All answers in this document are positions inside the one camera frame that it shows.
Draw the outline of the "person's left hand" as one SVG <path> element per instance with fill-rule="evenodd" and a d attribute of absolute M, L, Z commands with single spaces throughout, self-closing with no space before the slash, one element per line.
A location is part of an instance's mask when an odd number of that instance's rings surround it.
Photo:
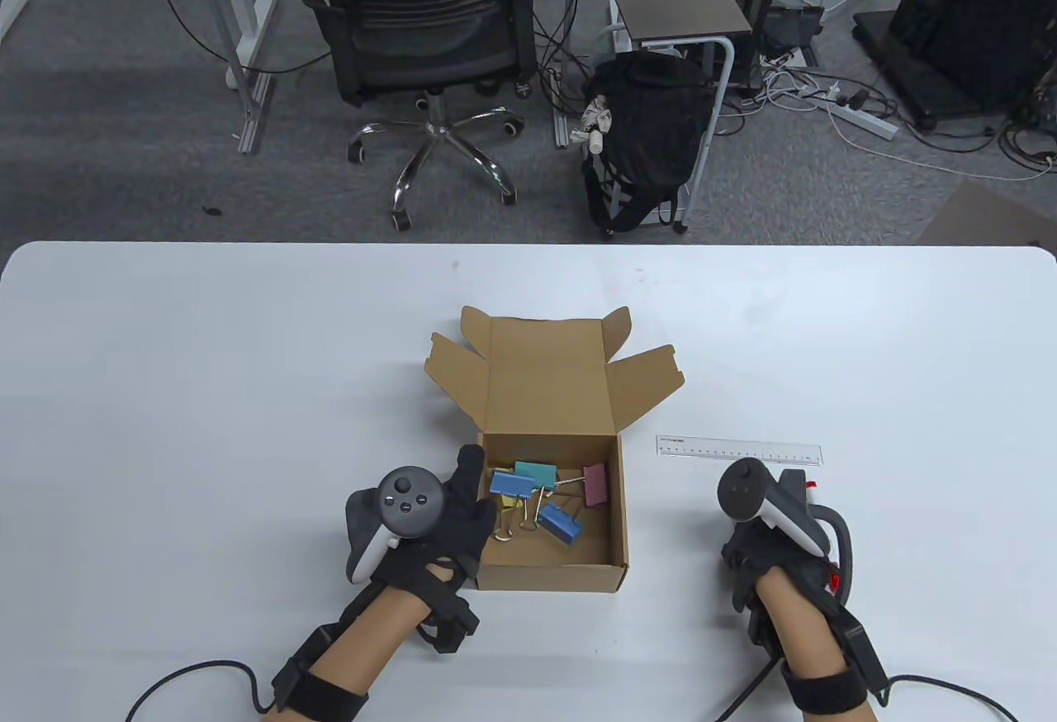
<path fill-rule="evenodd" d="M 390 552 L 422 547 L 427 561 L 452 560 L 462 585 L 476 576 L 484 544 L 497 520 L 497 506 L 480 498 L 486 451 L 465 444 L 455 473 L 442 481 L 427 468 L 407 465 L 382 477 L 376 487 L 354 492 L 346 503 L 350 553 L 348 581 L 360 585 Z"/>

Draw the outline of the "person's right hand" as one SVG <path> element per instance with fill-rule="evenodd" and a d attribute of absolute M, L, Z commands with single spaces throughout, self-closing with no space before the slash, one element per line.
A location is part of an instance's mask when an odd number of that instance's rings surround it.
<path fill-rule="evenodd" d="M 733 519 L 733 537 L 721 549 L 735 573 L 735 610 L 758 600 L 756 584 L 772 568 L 783 572 L 795 589 L 828 619 L 838 612 L 832 592 L 841 579 L 830 560 L 832 542 L 809 504 L 803 469 L 774 477 L 758 458 L 741 458 L 718 481 L 718 505 Z"/>

